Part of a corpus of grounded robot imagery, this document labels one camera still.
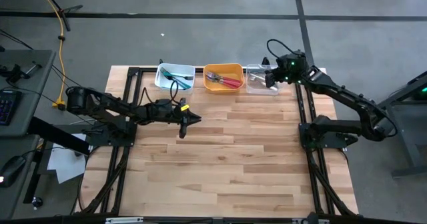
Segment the yellow cable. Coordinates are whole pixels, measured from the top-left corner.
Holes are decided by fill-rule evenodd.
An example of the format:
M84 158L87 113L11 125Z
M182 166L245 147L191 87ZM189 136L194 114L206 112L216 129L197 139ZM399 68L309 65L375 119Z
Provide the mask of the yellow cable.
M52 2L50 0L46 0L50 6L52 7L53 11L55 12L56 16L58 17L59 20L59 24L61 26L61 38L64 36L64 27L62 25L62 20L61 17L59 16L58 12L56 11L56 8L53 6ZM64 90L64 83L65 83L65 68L64 68L64 63L62 62L62 44L63 44L63 40L60 39L59 40L59 62L61 63L61 68L62 68L62 86L61 86L61 92L59 93L59 97L56 101L56 103L53 104L54 107L57 106L57 104L64 104L65 102L62 100L62 93Z

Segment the white paper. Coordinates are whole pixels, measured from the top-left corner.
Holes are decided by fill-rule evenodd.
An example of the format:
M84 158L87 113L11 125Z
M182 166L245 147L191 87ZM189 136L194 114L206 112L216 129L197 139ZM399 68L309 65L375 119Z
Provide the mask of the white paper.
M84 134L73 134L73 136L85 140L86 135ZM62 147L56 143L53 147ZM58 183L70 180L85 172L85 156L80 155L76 157L74 151L68 149L52 149L51 157L47 164L48 170L56 170L56 176Z

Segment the keyboard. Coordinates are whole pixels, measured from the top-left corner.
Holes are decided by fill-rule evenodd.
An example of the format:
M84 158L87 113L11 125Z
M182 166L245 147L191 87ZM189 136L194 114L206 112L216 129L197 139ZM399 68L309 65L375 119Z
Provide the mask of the keyboard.
M0 91L0 125L9 125L13 113L21 100L20 91Z

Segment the butcher block tabletop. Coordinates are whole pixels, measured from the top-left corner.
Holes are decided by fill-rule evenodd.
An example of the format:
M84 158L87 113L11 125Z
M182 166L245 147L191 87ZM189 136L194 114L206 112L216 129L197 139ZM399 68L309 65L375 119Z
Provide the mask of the butcher block tabletop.
M111 67L105 92L122 97L128 68ZM150 98L170 98L169 91L154 85L154 77L155 73L144 73L142 78ZM276 96L249 94L245 87L238 93L212 94L203 86L202 74L196 74L193 93L178 93L176 99L185 97L201 122L188 127L184 139L178 137L176 124L138 126L119 214L306 217L314 211L306 154L298 138L295 87L279 86ZM336 119L329 97L314 94L314 103L318 115ZM89 159L81 186L83 208L105 183L111 150L100 147ZM357 213L345 157L335 149L324 152L331 186ZM109 208L115 186L111 194ZM326 210L322 188L320 194Z

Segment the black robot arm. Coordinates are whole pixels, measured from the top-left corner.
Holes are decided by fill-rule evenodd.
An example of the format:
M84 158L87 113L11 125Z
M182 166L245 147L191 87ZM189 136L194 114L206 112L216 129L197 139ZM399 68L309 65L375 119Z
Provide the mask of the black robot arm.
M395 128L387 114L377 107L373 100L335 84L330 76L316 66L309 66L305 54L300 50L278 57L276 62L276 69L266 71L267 87L271 87L276 81L299 83L314 93L324 94L339 101L360 116L359 121L343 121L330 120L319 115L307 130L313 141L320 139L327 132L353 133L371 141L382 141L389 137L389 133Z
M192 113L185 99L173 105L171 99L159 99L154 103L134 106L109 93L100 93L85 87L70 87L66 90L68 96L67 111L76 115L87 115L99 122L109 125L116 135L126 135L126 125L129 122L147 125L152 122L177 123L181 125L179 137L184 138L187 126L201 121L201 117ZM126 121L109 111L129 117Z

